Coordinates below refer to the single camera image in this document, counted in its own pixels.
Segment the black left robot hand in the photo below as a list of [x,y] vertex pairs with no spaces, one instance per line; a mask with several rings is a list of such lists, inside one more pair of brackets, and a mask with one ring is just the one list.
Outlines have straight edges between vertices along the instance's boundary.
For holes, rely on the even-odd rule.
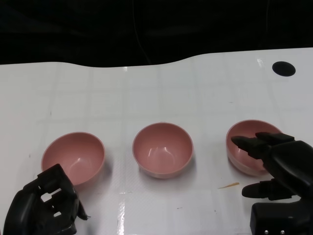
[[60,164],[18,191],[8,210],[4,235],[74,235],[75,219],[88,220],[70,179]]

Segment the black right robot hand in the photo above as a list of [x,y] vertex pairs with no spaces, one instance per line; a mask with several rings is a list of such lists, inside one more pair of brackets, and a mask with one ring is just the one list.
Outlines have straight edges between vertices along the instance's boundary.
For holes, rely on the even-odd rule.
[[273,176],[242,189],[247,198],[268,198],[271,201],[313,198],[313,148],[283,133],[259,132],[254,138],[231,137],[231,141],[256,160]]

